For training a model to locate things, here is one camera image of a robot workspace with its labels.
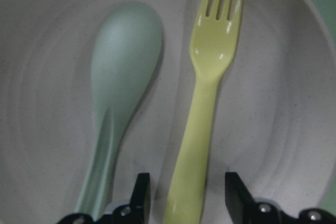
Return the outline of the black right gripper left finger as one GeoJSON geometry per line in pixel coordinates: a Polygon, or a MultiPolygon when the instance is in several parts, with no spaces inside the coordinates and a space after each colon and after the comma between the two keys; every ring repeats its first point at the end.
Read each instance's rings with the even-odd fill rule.
{"type": "Polygon", "coordinates": [[[150,173],[139,173],[130,198],[129,223],[148,223],[151,208],[150,173]]]}

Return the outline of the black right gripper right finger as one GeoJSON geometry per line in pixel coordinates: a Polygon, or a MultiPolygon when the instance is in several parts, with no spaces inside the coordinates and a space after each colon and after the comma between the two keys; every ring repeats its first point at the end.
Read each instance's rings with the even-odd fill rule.
{"type": "Polygon", "coordinates": [[[260,223],[257,203],[236,172],[225,173],[225,205],[234,224],[260,223]]]}

